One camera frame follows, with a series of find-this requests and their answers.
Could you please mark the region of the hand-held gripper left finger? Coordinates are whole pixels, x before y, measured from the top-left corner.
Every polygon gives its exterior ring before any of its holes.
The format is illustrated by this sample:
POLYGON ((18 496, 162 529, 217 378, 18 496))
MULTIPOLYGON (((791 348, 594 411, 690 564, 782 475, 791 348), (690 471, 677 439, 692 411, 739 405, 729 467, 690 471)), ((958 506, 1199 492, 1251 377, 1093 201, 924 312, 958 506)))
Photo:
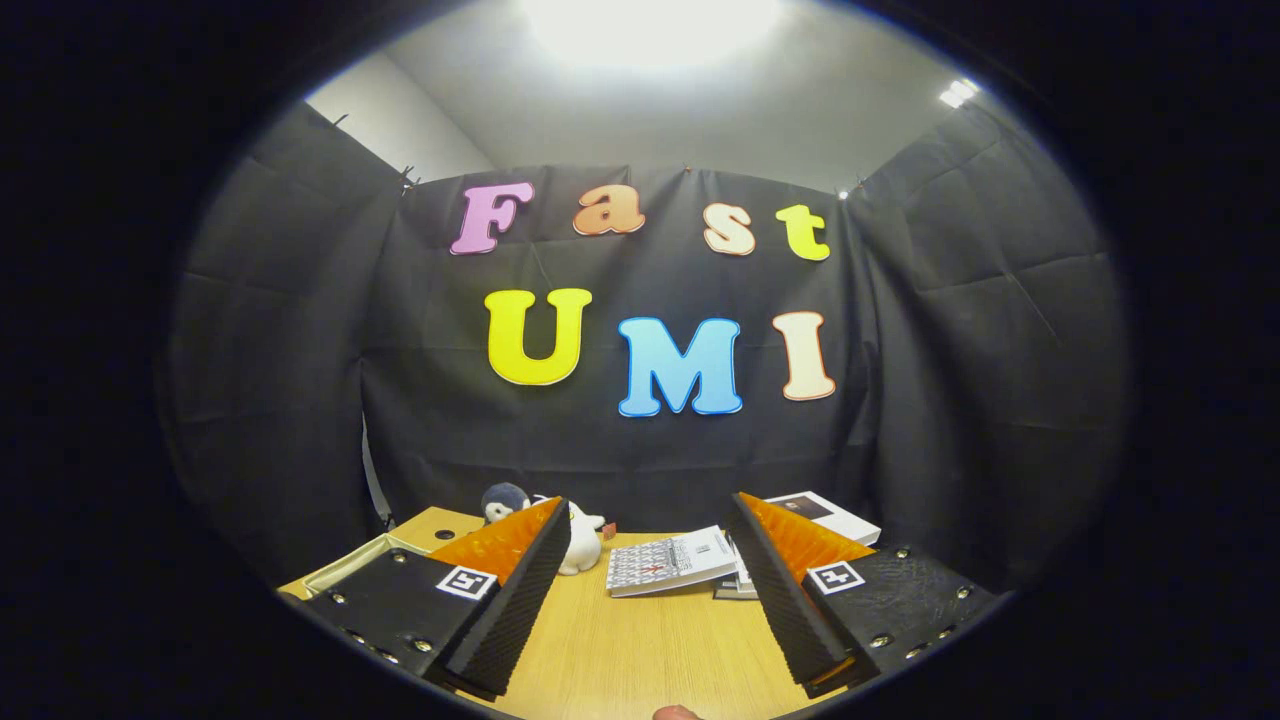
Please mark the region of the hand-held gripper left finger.
POLYGON ((507 692, 571 541, 548 498, 431 552, 390 544, 308 589, 300 611, 376 662, 484 700, 507 692))

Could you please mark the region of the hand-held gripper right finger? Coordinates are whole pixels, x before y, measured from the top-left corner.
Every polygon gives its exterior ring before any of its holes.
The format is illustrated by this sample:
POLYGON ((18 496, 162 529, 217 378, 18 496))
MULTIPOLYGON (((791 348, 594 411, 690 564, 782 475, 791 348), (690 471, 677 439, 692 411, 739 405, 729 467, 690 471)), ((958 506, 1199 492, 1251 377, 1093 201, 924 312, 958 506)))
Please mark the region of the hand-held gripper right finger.
POLYGON ((922 664, 1002 600, 913 544, 874 550, 745 492, 727 530, 810 698, 922 664))

